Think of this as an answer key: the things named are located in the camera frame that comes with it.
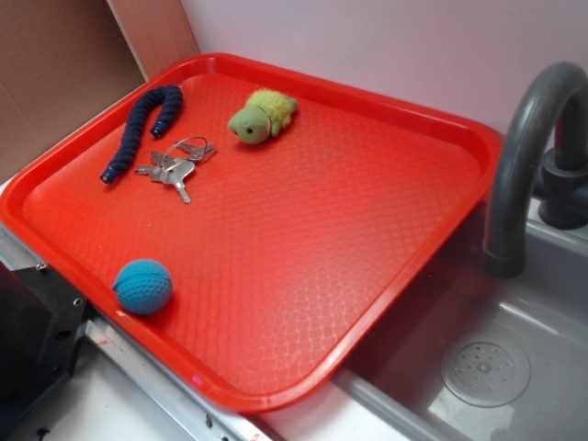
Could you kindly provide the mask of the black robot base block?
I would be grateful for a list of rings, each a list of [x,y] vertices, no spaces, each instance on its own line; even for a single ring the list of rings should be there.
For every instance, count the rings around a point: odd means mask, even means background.
[[[74,374],[89,312],[52,268],[1,266],[1,437]]]

